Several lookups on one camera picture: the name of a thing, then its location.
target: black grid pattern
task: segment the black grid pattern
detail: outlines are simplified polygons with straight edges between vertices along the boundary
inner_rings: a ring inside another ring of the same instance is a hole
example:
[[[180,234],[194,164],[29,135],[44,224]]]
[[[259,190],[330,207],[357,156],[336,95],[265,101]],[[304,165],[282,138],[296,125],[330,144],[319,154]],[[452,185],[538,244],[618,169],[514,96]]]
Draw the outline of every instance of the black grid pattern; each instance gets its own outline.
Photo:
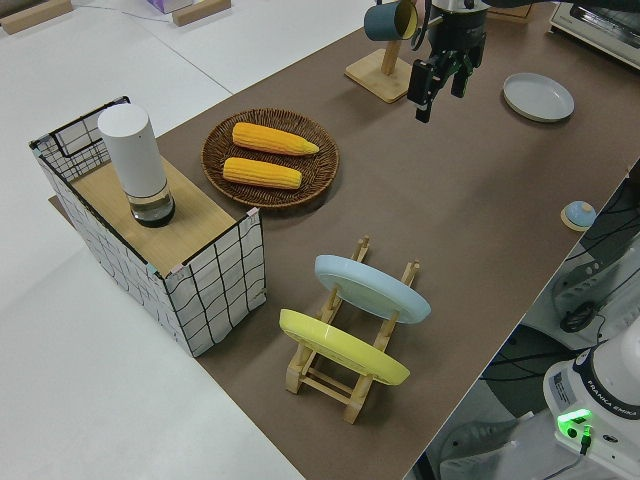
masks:
[[[266,301],[262,220],[249,212],[167,278],[102,218],[72,181],[110,160],[99,137],[102,110],[80,117],[31,142],[65,212],[102,268],[193,356],[220,342]]]
[[[236,223],[166,283],[194,354],[221,341],[266,300],[259,215]]]

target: pink box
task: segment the pink box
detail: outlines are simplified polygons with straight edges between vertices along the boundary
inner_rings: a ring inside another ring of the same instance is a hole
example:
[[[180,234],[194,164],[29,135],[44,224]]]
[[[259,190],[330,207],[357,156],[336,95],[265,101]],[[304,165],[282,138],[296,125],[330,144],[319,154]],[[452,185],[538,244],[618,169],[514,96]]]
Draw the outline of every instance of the pink box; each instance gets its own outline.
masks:
[[[179,10],[184,7],[188,7],[193,3],[193,0],[147,0],[151,5],[156,7],[162,13],[171,13],[174,10]]]

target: green light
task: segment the green light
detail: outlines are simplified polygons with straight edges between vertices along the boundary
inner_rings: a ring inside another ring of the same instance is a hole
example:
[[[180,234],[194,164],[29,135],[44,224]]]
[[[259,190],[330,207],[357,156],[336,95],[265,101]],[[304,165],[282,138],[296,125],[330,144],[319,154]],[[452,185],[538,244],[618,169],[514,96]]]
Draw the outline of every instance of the green light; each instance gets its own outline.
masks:
[[[576,424],[584,422],[590,416],[591,410],[587,410],[586,408],[558,415],[558,429],[560,429],[564,435],[569,436],[567,433],[569,428],[573,428]],[[585,425],[584,435],[589,436],[591,434],[590,430],[591,427],[589,425]]]

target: robotic arm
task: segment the robotic arm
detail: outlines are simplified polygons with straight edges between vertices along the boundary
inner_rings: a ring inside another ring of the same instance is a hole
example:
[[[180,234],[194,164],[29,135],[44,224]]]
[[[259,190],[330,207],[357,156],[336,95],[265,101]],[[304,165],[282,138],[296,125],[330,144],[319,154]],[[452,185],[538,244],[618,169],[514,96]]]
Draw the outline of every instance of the robotic arm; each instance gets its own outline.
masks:
[[[425,22],[417,36],[428,35],[431,53],[413,62],[407,98],[416,104],[416,119],[427,123],[431,105],[453,77],[451,94],[464,97],[467,82],[482,63],[487,34],[484,24],[489,7],[514,8],[531,0],[426,0]],[[577,0],[577,5],[640,12],[640,0]]]
[[[640,479],[640,319],[573,361],[553,365],[544,397],[557,419],[556,439],[629,480]]]

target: white plate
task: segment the white plate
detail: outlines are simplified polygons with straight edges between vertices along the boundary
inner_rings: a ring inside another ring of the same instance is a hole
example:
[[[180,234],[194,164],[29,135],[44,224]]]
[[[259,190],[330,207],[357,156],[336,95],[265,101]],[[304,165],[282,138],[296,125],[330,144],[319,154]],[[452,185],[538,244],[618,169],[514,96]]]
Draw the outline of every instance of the white plate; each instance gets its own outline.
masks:
[[[520,115],[536,122],[557,122],[573,112],[573,97],[555,80],[537,73],[516,73],[504,82],[504,98]]]

